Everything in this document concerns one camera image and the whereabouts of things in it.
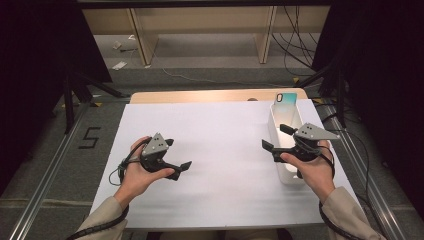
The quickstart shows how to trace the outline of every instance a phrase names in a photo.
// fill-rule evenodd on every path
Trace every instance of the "floor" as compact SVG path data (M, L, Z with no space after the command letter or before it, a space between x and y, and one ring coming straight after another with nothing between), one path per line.
M141 64L138 52L134 50L137 48L135 41L129 37L95 36L106 66L110 69L114 81L112 85L126 93L290 87L295 79L304 79L313 73L304 64L285 56L273 39L267 63L260 64L253 36L249 34L161 35L149 66ZM291 34L276 34L275 37L286 47L282 37L288 40ZM313 58L319 34L302 34L301 38L306 47L312 50L309 54ZM118 49L113 48L116 41L121 44ZM289 50L305 63L312 61L305 50L295 47ZM121 61L126 65L120 70L113 70L113 66ZM319 81L305 88L309 97L317 96L318 85ZM63 239L75 231L89 213L120 116L128 103L128 99L112 98L98 89L93 88L92 92L98 98L89 106L79 104L78 99L74 98L75 110L81 114L81 118L78 118L81 121L69 139L64 136L65 112L62 100L58 103L54 110L55 117L46 124L40 141L33 147L33 158L22 164L0 198L0 216L6 216L0 219L0 239L8 239L12 231L20 226L19 229L23 229L22 236L12 239ZM323 105L317 107L317 111L322 119L331 113L331 109ZM358 155L369 158L370 179L393 213L394 223L398 225L395 229L401 231L401 237L396 239L424 239L422 219L390 170L382 164L366 127L361 125L360 118L355 115L354 107L346 107L346 118L352 133L349 136L353 136ZM324 126L334 128L334 120L325 121ZM99 141L93 142L87 136ZM358 176L355 162L349 160L352 157L344 150L345 146L340 144L336 147L339 149L339 158L346 159L342 165L352 187L363 196L364 185ZM51 181L44 177L49 171L52 173ZM44 191L40 190L40 186L45 188ZM36 192L42 192L43 195L35 196ZM26 214L28 204L36 202L34 197L39 197L39 208L33 215L29 213L28 222L23 222L25 218L22 216ZM374 218L370 206L364 202L362 204L372 226L380 229L381 221L378 219L384 214L377 214ZM323 225L288 230L294 239L328 239ZM144 239L145 236L144 232L128 231L123 239Z

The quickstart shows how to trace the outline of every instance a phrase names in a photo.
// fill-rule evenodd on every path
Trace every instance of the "beige sleeve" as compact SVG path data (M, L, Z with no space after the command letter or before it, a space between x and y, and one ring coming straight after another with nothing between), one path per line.
M91 213L87 219L85 219L82 225L78 228L78 231L110 222L121 216L121 214L121 205L114 197L109 197L93 213ZM96 232L78 239L119 240L122 237L122 231L125 229L127 222L127 220L123 220L112 228Z
M335 189L325 201L323 212L336 226L360 239L385 239L374 231L358 203L344 187ZM330 229L330 239L345 239Z

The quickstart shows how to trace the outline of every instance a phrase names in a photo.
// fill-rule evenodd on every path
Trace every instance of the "white paper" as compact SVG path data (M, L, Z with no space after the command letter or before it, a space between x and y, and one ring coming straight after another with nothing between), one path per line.
M94 211L116 186L109 174L138 138L160 132L174 139L164 160L192 161L178 181L161 179L130 204L127 228L237 229L322 223L318 198L307 185L284 185L261 140L269 141L272 102L128 104L93 202ZM322 123L310 100L298 100L302 121ZM336 161L336 186L352 195ZM112 180L119 182L117 175Z

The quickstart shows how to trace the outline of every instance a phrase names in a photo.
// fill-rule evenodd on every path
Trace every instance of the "cable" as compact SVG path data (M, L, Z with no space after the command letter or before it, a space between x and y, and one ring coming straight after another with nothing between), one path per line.
M286 42L287 44L290 44L290 46L292 46L292 47L294 47L294 48L298 48L298 49L304 49L304 50L306 50L306 51L308 51L308 52L315 52L314 50L311 50L311 49L308 49L308 48L303 48L303 47L300 47L300 46L297 46L297 45L294 45L293 43L290 43L289 41L287 41L284 37L283 37L283 35L281 34L281 33L279 33L280 34L280 38L281 39L283 39L283 41L284 42Z
M312 40L315 42L315 44L318 44L318 42L315 40L314 36L312 36L311 33L309 33L309 36L311 36Z
M295 60L297 60L298 62L300 62L301 64L305 65L306 67L308 67L309 69L311 69L311 66L309 66L307 63L303 62L302 60L300 60L299 58L297 58L296 56L294 56L291 52L289 52L286 48L284 48L280 42L278 42L278 40L275 38L274 34L271 35L272 38L274 39L274 41L278 44L278 46L280 46L280 48L284 51L284 68L287 70L287 72L289 72L292 75L295 76L305 76L305 77L309 77L312 76L310 74L296 74L293 73L289 70L289 68L287 68L287 64L286 64L286 54L289 54L292 58L294 58Z
M286 15L287 15L287 17L288 17L288 19L289 19L289 21L290 21L290 24L292 25L293 33L296 33L297 37L299 38L300 46L302 46L302 45L303 45L303 47L304 47L304 48L306 48L306 45L305 45L305 43L302 41L302 38L300 37L300 34L299 34L299 6L296 6L296 23L295 23L295 24L293 24L293 21L292 21L292 19L291 19L290 15L289 15L289 13L287 12L287 8L286 8L286 6L284 6L284 11L286 12ZM306 54L305 54L305 52L304 52L304 50L303 50L303 47L302 47L303 55L305 56L306 61L309 63L309 60L308 60L308 58L306 57Z
M180 78L184 78L186 80L189 81L195 81L195 82L210 82L210 83L217 83L217 84L227 84L227 83L237 83L237 84L242 84L242 85L267 85L267 86L273 86L273 87L281 87L281 88L287 88L290 86L285 86L285 85L277 85L277 84L272 84L272 83L258 83L258 82L238 82L238 81L228 81L228 82L218 82L218 81L214 81L214 80L209 80L209 79L194 79L194 78L189 78L183 75L179 75L179 74L171 74L169 72L167 72L164 68L162 68L162 71L164 73L166 73L167 75L171 76L171 77L180 77Z

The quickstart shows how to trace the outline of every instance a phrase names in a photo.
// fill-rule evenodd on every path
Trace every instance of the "human hand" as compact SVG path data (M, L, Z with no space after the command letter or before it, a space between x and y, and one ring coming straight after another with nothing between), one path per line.
M327 149L330 147L328 141L321 140L318 146L323 146L322 153L328 159L332 158L330 151ZM321 203L324 204L327 197L335 189L333 172L330 165L322 157L317 157L309 162L302 162L289 153L282 153L280 157L299 169L302 173L303 180L305 180L306 184L308 184L312 191L318 196Z
M131 145L131 151L142 141L148 137L138 139ZM140 156L143 145L140 146L133 156ZM150 173L146 171L139 162L129 163L125 172L124 180L114 197L118 200L122 209L125 209L128 204L137 196L141 195L154 181L168 177L174 173L174 169L165 168L157 172Z

